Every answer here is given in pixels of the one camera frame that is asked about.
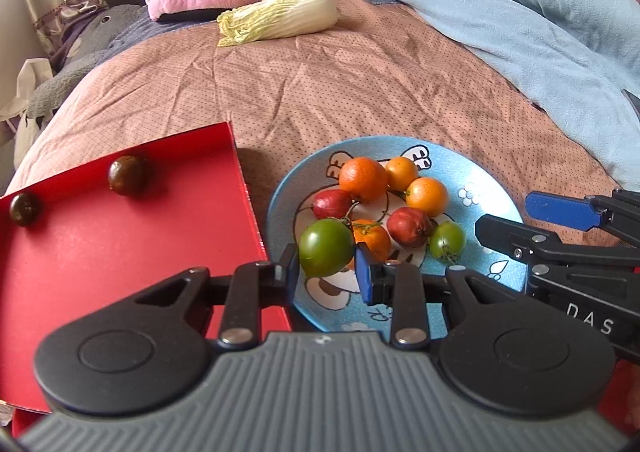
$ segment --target blue blanket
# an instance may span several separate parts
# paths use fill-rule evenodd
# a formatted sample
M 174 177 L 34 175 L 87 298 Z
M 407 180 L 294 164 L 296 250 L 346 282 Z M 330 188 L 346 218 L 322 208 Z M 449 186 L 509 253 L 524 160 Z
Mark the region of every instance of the blue blanket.
M 635 0 L 399 0 L 542 107 L 623 187 L 640 191 Z

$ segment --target blue plate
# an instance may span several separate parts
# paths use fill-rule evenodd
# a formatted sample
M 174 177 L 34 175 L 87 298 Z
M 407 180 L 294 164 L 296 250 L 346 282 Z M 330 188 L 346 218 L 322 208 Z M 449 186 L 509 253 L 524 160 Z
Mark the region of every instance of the blue plate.
M 441 223 L 454 220 L 466 232 L 466 248 L 461 264 L 478 270 L 510 288 L 521 291 L 526 279 L 526 266 L 501 253 L 483 248 L 475 236 L 474 225 L 484 213 L 522 222 L 507 192 L 481 167 L 447 148 L 408 137 L 371 136 L 349 139 L 323 148 L 300 162 L 284 178 L 273 194 L 267 219 L 267 249 L 278 258 L 285 246 L 297 242 L 305 228 L 316 219 L 311 210 L 313 196 L 320 190 L 337 188 L 338 174 L 345 161 L 366 156 L 382 164 L 396 156 L 404 156 L 418 165 L 422 177 L 433 177 L 449 191 L 447 212 L 436 219 Z M 352 219 L 386 219 L 405 203 L 387 193 L 380 200 L 354 209 Z M 392 258 L 419 265 L 425 273 L 444 274 L 444 264 L 430 257 L 426 248 L 404 249 L 393 243 Z M 322 331 L 354 331 L 375 329 L 388 339 L 391 309 L 369 307 L 360 298 L 358 283 L 352 271 L 336 273 L 324 279 L 307 278 L 301 272 L 294 299 L 300 312 Z M 439 304 L 429 304 L 431 335 L 443 337 L 447 330 Z

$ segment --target red tray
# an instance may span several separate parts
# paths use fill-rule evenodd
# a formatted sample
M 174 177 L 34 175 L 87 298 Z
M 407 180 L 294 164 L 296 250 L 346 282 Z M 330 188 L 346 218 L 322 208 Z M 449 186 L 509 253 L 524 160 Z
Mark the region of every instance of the red tray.
M 108 188 L 111 162 L 140 155 L 154 176 L 137 199 Z M 193 266 L 229 275 L 266 252 L 236 153 L 220 123 L 130 148 L 24 189 L 44 208 L 27 228 L 0 199 L 0 400 L 47 411 L 33 375 L 38 343 L 57 327 Z M 214 310 L 208 337 L 217 333 Z M 284 311 L 263 331 L 290 331 Z

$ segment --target green tomato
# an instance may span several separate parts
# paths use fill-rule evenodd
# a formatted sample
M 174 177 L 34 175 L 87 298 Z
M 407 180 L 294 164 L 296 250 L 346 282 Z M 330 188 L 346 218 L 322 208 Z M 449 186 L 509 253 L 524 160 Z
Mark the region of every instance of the green tomato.
M 300 265 L 307 277 L 327 277 L 351 262 L 356 242 L 338 219 L 321 219 L 309 226 L 298 244 Z
M 436 226 L 429 240 L 431 255 L 446 264 L 458 261 L 465 248 L 466 235 L 458 223 L 447 221 Z

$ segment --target bed sheet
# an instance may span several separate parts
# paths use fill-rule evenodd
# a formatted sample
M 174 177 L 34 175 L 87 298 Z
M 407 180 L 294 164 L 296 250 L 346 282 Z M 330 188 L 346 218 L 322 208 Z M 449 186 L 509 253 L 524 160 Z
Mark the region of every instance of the bed sheet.
M 583 196 L 616 186 L 507 80 L 407 6 L 337 5 L 338 23 L 319 34 L 218 48 L 212 22 L 129 48 L 79 83 L 10 191 L 219 121 L 233 123 L 261 226 L 289 169 L 363 135 L 411 136 L 465 155 L 505 186 L 523 216 L 531 190 Z M 600 231 L 552 229 L 567 242 L 614 242 Z

